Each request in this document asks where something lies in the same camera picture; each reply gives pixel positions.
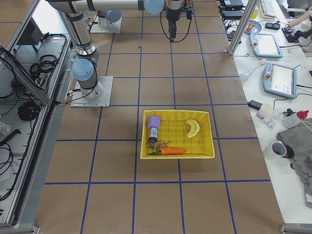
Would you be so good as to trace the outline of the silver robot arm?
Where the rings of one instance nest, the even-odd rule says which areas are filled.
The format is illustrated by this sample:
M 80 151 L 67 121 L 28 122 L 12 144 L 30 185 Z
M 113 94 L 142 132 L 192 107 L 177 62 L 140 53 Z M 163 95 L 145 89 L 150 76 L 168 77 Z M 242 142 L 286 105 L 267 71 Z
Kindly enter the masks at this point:
M 145 10 L 150 15 L 156 15 L 164 6 L 162 0 L 49 0 L 48 3 L 62 15 L 70 38 L 76 45 L 78 59 L 73 63 L 72 73 L 80 85 L 81 98 L 73 101 L 79 105 L 97 102 L 105 95 L 102 79 L 97 74 L 99 51 L 92 43 L 83 12 L 89 10 L 107 15 L 120 10 Z
M 180 20 L 181 13 L 186 14 L 186 18 L 190 21 L 188 30 L 183 39 L 175 41 L 177 26 L 176 23 Z M 192 22 L 193 8 L 189 0 L 168 0 L 166 6 L 166 19 L 168 20 L 169 42 L 178 43 L 183 41 L 190 30 Z

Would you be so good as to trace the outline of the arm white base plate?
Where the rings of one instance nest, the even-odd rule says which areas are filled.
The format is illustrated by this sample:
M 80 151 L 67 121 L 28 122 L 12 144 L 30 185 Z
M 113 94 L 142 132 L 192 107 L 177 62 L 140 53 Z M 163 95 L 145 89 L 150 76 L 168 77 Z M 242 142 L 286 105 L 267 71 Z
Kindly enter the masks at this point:
M 110 22 L 106 18 L 95 18 L 90 24 L 89 31 L 92 34 L 119 34 L 121 30 L 122 17 L 116 22 Z
M 93 107 L 109 107 L 111 100 L 111 92 L 113 87 L 112 76 L 98 77 L 98 83 L 91 94 L 84 89 L 74 92 L 74 101 L 70 102 L 73 108 L 93 108 Z

